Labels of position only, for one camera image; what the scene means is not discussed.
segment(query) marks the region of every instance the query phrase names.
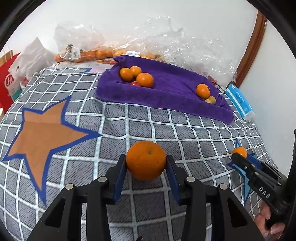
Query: blue package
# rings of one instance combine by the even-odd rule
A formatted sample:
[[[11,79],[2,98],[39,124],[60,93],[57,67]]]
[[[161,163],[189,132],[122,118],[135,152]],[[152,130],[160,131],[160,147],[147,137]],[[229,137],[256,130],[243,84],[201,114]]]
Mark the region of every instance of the blue package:
[[[231,99],[244,120],[249,121],[254,117],[255,112],[253,108],[235,85],[230,84],[225,90],[225,94]]]

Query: orange star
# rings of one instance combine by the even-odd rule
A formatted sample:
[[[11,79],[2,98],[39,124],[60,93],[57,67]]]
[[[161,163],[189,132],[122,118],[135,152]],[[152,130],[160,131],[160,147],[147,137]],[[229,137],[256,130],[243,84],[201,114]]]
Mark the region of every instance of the orange star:
[[[65,121],[70,96],[45,111],[23,108],[21,130],[14,138],[4,161],[24,158],[31,180],[45,201],[47,171],[56,152],[66,150],[100,134]]]

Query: purple towel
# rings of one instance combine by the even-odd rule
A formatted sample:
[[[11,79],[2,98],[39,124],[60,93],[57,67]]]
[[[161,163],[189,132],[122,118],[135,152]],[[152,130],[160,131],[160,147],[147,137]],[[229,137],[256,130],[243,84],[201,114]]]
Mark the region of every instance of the purple towel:
[[[96,90],[97,98],[107,102],[141,104],[153,108],[164,108],[208,117],[230,124],[233,112],[216,87],[204,76],[155,60],[118,56],[112,69],[106,70]],[[132,86],[122,81],[119,70],[139,66],[143,72],[154,77],[152,88]],[[206,84],[216,104],[209,104],[195,93],[198,84]]]

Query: small yellow-green fruit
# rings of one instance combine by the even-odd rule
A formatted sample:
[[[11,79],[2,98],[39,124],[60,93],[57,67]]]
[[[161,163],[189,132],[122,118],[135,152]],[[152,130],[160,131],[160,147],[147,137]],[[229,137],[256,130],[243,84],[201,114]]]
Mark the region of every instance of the small yellow-green fruit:
[[[208,99],[209,99],[213,104],[216,103],[216,98],[215,98],[214,96],[210,96]]]

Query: clear plastic bag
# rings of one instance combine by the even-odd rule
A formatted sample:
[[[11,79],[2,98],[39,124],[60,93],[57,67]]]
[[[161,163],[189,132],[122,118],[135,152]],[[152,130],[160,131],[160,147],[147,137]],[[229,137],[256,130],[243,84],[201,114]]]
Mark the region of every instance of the clear plastic bag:
[[[80,63],[113,57],[113,50],[102,46],[104,37],[91,25],[60,23],[56,26],[54,40],[60,52],[55,57],[56,62],[69,60]]]
[[[54,55],[43,47],[39,38],[36,38],[15,59],[9,72],[23,89],[36,72],[51,66],[54,62],[53,59]]]
[[[169,17],[149,19],[115,39],[109,46],[119,55],[138,51],[140,57],[194,71],[222,87],[234,81],[237,62],[223,50],[221,40],[188,36],[183,28],[174,30]]]

